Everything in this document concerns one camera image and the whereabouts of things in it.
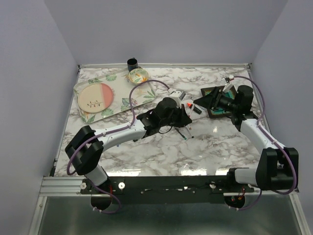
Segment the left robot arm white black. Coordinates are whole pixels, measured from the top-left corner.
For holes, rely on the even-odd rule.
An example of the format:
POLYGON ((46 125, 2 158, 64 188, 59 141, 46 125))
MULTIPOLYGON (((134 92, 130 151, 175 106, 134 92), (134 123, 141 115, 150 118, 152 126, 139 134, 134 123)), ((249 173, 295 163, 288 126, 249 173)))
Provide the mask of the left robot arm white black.
POLYGON ((109 186, 105 170, 98 164, 104 151, 128 141, 137 141, 159 133, 165 126, 183 128, 192 123, 183 104, 169 97, 157 106, 135 117, 133 122, 93 130, 82 127, 65 148, 69 157, 67 174, 85 176, 97 193, 104 193, 109 186))

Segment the black orange highlighter body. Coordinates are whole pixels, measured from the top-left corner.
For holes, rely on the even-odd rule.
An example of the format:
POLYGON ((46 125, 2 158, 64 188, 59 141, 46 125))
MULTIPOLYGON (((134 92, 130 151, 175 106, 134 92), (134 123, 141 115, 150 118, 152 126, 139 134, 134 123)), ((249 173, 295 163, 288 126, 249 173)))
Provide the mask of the black orange highlighter body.
POLYGON ((187 105, 188 105, 188 107, 189 107, 190 109, 193 108, 193 111, 196 112, 197 114, 201 114, 201 113, 202 113, 202 111, 201 111, 198 107, 196 107, 194 104, 192 104, 192 103, 187 103, 187 105))

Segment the pink cap white marker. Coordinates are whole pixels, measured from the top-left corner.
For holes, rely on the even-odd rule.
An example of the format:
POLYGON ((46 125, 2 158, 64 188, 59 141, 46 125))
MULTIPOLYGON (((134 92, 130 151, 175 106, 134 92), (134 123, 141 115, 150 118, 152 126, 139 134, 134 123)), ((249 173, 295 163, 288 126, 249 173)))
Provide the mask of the pink cap white marker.
POLYGON ((192 135, 192 133, 190 132, 190 128, 188 126, 185 127, 186 131, 188 132, 188 134, 190 135, 191 138, 194 138, 194 136, 192 135))

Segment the green fineliner pen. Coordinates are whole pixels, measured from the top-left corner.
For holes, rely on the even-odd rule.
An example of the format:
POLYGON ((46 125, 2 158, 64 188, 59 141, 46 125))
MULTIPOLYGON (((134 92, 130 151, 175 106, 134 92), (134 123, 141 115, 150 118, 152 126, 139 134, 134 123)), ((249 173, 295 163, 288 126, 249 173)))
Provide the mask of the green fineliner pen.
POLYGON ((175 128, 175 130, 180 134, 180 136, 184 139, 187 140, 187 137, 183 134, 183 132, 181 130, 179 130, 178 128, 175 128))

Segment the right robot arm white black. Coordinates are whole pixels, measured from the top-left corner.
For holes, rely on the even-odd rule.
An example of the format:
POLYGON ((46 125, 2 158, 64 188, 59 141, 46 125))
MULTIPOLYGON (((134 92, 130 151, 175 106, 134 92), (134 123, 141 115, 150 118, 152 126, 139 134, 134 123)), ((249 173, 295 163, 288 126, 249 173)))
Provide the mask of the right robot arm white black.
POLYGON ((253 88, 240 85, 234 99, 225 95, 218 87, 209 94, 194 100, 194 104, 209 110, 231 113, 231 122, 244 134, 260 153, 256 168, 234 168, 225 179, 225 187, 235 192, 243 184, 250 184, 261 190, 279 194, 292 192, 298 183, 299 154, 295 148, 288 148, 277 141, 263 128, 259 118, 251 111, 253 88))

